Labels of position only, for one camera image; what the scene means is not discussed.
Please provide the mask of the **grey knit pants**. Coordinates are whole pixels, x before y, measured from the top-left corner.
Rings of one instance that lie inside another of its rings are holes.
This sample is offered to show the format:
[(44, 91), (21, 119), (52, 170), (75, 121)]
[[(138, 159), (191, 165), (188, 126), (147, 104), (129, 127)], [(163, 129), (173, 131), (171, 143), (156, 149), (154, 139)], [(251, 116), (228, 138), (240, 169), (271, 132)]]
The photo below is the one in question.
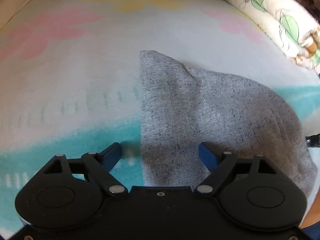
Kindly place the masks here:
[(319, 185), (293, 108), (253, 80), (185, 66), (156, 51), (139, 56), (141, 152), (148, 186), (197, 186), (208, 170), (198, 157), (215, 153), (266, 156), (304, 193)]

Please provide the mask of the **floral white bed sheet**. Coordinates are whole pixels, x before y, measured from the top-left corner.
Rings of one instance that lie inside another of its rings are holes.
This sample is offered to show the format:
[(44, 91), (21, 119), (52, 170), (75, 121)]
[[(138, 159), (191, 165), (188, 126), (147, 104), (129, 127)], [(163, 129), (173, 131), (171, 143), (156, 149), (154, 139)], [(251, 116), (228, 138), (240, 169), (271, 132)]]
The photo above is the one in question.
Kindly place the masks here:
[(1, 28), (2, 237), (22, 227), (15, 197), (56, 154), (119, 142), (112, 174), (147, 186), (142, 51), (264, 85), (293, 108), (303, 136), (319, 132), (317, 73), (225, 0), (32, 0)]

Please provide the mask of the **leaf print white quilt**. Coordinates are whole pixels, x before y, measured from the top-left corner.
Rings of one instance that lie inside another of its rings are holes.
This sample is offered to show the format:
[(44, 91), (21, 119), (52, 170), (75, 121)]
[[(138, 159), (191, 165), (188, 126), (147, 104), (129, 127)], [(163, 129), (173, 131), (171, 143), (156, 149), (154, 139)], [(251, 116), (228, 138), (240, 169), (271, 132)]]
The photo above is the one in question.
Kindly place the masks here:
[(319, 72), (319, 23), (295, 0), (225, 0), (258, 25), (296, 65)]

